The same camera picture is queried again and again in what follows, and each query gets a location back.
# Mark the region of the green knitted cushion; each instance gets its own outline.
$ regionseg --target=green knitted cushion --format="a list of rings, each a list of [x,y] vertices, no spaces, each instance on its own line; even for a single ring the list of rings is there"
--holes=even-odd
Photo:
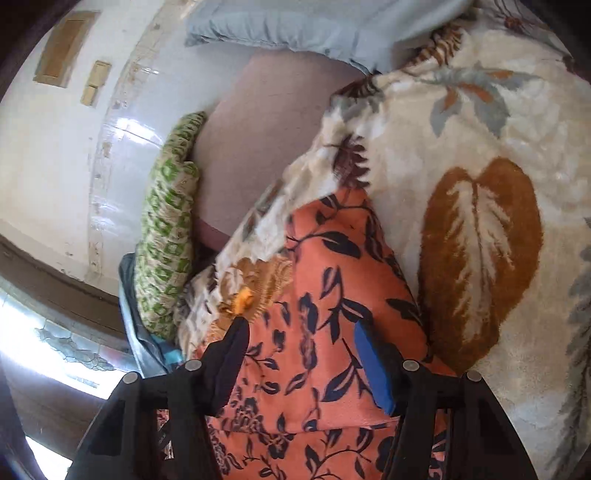
[[[142,239],[135,257],[135,294],[146,329],[164,339],[176,333],[173,307],[193,262],[191,210],[199,171],[187,154],[205,121],[204,112],[182,117],[150,174]]]

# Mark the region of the pillow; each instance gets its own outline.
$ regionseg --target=pillow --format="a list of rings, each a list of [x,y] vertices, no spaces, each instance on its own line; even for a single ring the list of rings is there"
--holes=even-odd
[[[154,166],[142,212],[142,239],[136,248],[135,295],[150,333],[174,339],[173,307],[193,262],[191,210],[199,172],[186,160],[205,113],[182,117]]]
[[[189,16],[187,46],[230,41],[315,51],[365,73],[400,68],[428,35],[472,0],[203,0]]]
[[[265,189],[310,148],[330,95],[362,78],[316,53],[259,50],[251,57],[193,151],[203,176],[194,209],[201,243],[223,248]]]

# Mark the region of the wall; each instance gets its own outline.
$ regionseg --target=wall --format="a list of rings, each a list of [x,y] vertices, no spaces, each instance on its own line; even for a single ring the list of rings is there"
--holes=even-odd
[[[89,189],[100,128],[117,80],[163,0],[83,0],[101,14],[67,88],[33,82],[47,34],[0,103],[0,234],[38,260],[87,280]],[[94,107],[80,103],[96,60],[112,65]],[[95,286],[116,293],[113,279]]]

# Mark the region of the bedsheet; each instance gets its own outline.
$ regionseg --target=bedsheet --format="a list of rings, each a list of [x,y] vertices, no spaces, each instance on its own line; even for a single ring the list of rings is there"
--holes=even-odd
[[[364,188],[434,353],[483,374],[541,479],[568,472],[591,440],[591,87],[572,71],[524,7],[481,2],[405,68],[334,96],[310,150],[191,282],[185,356],[276,301],[291,212]]]

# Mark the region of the blue fabric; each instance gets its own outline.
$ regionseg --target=blue fabric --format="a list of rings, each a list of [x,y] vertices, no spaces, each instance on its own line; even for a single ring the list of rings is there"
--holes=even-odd
[[[203,0],[187,23],[187,46],[230,41],[314,51],[365,73],[400,68],[436,28],[472,0]]]
[[[367,335],[365,335],[365,331],[363,331],[359,322],[355,324],[354,336],[359,360],[368,378],[375,404],[388,415],[391,415],[395,407],[392,397],[392,382],[389,376],[387,376],[382,362],[379,361],[374,347],[367,338]]]
[[[158,335],[154,335],[152,333],[151,336],[152,340],[154,340],[154,342],[156,342],[156,344],[160,348],[162,355],[164,355],[164,362],[166,365],[176,367],[177,365],[183,363],[183,353],[181,350],[176,348],[170,342],[167,342],[163,338],[160,338]]]
[[[181,351],[174,345],[150,334],[141,321],[134,289],[135,254],[126,254],[119,264],[119,305],[127,333],[142,377],[165,375],[182,363]]]

